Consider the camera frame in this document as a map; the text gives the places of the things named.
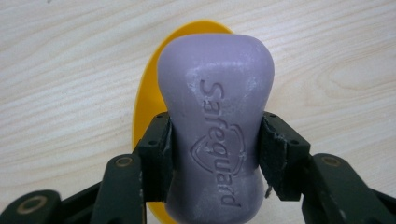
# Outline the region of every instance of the wood grain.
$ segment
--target wood grain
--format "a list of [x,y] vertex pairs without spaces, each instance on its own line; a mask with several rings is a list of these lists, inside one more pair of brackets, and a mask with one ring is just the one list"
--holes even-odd
[[[24,193],[68,197],[131,151],[149,55],[188,21],[259,38],[276,79],[266,107],[396,197],[394,1],[2,1],[0,211]],[[250,223],[302,223],[272,195]],[[148,215],[148,223],[158,223]]]

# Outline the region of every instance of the yellow bowl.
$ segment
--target yellow bowl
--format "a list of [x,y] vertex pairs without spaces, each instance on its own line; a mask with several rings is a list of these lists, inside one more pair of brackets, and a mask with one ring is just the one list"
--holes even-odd
[[[140,81],[134,105],[134,117],[132,127],[132,145],[136,147],[139,139],[143,137],[152,118],[164,111],[167,111],[163,97],[157,82],[157,61],[163,48],[173,39],[183,35],[225,33],[231,34],[232,31],[227,27],[208,20],[192,21],[177,28],[172,34],[165,38],[161,45],[152,54],[145,72]],[[165,211],[163,203],[148,203],[148,207],[161,223],[176,223]]]

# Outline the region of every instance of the bar of soap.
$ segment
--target bar of soap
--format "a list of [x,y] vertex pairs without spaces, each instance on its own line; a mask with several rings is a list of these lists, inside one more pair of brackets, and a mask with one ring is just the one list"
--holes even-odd
[[246,223],[263,199],[256,143],[274,62],[246,35],[186,35],[163,50],[158,83],[176,148],[165,203],[177,223]]

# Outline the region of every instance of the wooden tabletop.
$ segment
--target wooden tabletop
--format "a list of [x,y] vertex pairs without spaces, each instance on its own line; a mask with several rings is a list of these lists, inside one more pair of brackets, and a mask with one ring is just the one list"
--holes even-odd
[[[270,50],[266,110],[311,153],[347,160],[396,197],[395,1],[2,1],[0,211],[36,189],[63,198],[132,150],[149,56],[178,26],[221,22]],[[300,203],[264,200],[249,223],[302,223]],[[148,223],[158,221],[148,214]]]

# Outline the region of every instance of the light wood surface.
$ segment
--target light wood surface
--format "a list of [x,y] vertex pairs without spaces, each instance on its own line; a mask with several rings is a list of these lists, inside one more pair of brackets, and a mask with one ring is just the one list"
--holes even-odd
[[[395,1],[26,0],[0,3],[0,211],[36,189],[71,196],[129,153],[150,54],[197,19],[259,38],[276,65],[266,110],[396,197]],[[273,194],[250,223],[302,222]]]

